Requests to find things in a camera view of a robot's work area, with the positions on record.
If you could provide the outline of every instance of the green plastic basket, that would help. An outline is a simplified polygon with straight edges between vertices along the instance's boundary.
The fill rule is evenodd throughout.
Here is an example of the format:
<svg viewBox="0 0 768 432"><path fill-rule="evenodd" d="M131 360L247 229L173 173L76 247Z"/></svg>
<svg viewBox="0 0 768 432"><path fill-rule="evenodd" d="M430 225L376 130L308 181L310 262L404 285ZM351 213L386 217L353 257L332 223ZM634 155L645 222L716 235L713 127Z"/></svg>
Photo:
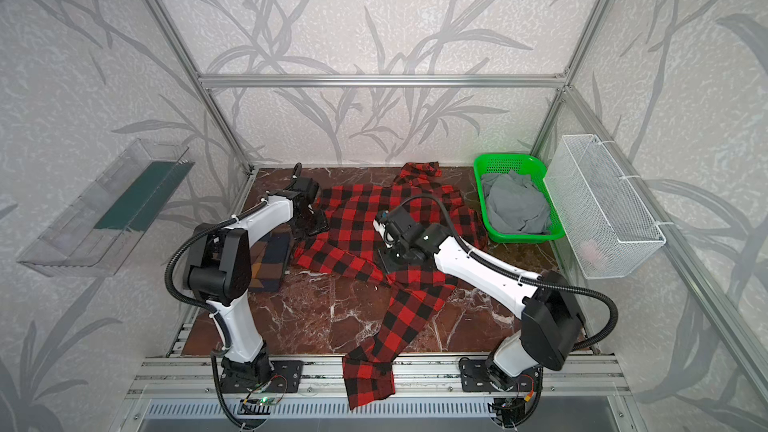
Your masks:
<svg viewBox="0 0 768 432"><path fill-rule="evenodd" d="M485 210L485 194L482 193L480 178L487 172L500 172L505 174L510 170L514 170L518 174L524 176L531 176L533 184L535 184L536 187L542 191L544 197L547 198L549 207L552 210L552 214L550 215L552 225L549 227L548 235L500 234L496 232L488 222L488 213ZM525 154L483 154L475 159L475 179L478 182L482 221L485 224L485 228L488 230L488 236L491 240L502 244L541 244L547 240L557 240L565 236L565 230L563 230L563 226L560 223L560 217L558 217L558 213L554 210L552 200L549 197L549 192L544 185L544 176L546 175L547 167L542 161L532 156L526 156Z"/></svg>

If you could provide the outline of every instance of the floral wallpaper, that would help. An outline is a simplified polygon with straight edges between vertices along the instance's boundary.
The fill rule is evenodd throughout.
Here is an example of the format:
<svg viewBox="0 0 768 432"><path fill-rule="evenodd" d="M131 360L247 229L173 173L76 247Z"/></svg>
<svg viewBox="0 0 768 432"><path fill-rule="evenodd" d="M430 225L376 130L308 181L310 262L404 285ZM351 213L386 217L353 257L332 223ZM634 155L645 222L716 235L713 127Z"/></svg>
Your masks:
<svg viewBox="0 0 768 432"><path fill-rule="evenodd" d="M163 0L215 73L562 72L594 0ZM553 90L219 90L255 163L471 164L531 143Z"/></svg>
<svg viewBox="0 0 768 432"><path fill-rule="evenodd" d="M576 80L766 346L767 1L616 0ZM652 430L768 430L663 254L591 285L627 310L606 345Z"/></svg>
<svg viewBox="0 0 768 432"><path fill-rule="evenodd" d="M164 263L245 182L140 0L0 0L0 429L105 430L180 320ZM16 257L136 138L195 165L111 278Z"/></svg>

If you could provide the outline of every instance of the brown marble table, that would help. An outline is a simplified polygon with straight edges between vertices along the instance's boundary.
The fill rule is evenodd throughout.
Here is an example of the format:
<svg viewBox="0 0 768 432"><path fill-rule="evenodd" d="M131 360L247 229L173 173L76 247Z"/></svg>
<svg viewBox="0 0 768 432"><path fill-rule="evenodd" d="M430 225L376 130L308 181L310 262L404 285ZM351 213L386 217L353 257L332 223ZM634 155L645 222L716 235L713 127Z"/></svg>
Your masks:
<svg viewBox="0 0 768 432"><path fill-rule="evenodd" d="M304 176L322 187L372 183L389 186L397 167L306 168ZM440 181L462 190L466 203L477 210L477 184L471 167L443 167ZM263 168L246 200L251 207L264 191L284 187L290 169ZM495 244L488 252L517 267L534 272L557 271L548 243ZM256 328L269 344L271 354L344 354L379 330L389 303L389 289L336 275L320 274L291 266L278 292L249 294ZM490 351L517 330L510 312L469 284L456 288L446 306L429 321L407 352ZM187 356L207 356L219 336L207 313L197 316L182 351Z"/></svg>

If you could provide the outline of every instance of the white wire mesh basket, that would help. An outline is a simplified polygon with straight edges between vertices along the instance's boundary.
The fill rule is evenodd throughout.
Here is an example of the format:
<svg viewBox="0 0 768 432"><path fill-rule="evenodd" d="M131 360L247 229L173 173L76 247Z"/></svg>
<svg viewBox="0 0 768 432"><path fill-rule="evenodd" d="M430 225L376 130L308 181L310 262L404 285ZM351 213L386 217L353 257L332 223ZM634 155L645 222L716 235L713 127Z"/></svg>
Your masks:
<svg viewBox="0 0 768 432"><path fill-rule="evenodd" d="M667 241L597 136L562 136L544 184L586 278L626 277Z"/></svg>

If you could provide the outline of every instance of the gray cloth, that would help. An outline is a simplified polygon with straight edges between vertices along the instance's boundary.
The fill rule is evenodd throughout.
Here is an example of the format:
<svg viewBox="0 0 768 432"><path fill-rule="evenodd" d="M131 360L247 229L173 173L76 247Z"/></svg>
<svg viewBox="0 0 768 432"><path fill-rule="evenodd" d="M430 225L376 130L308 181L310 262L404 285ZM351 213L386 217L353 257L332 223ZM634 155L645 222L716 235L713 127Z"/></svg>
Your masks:
<svg viewBox="0 0 768 432"><path fill-rule="evenodd" d="M488 221L501 234L549 234L550 209L531 180L514 170L480 177Z"/></svg>

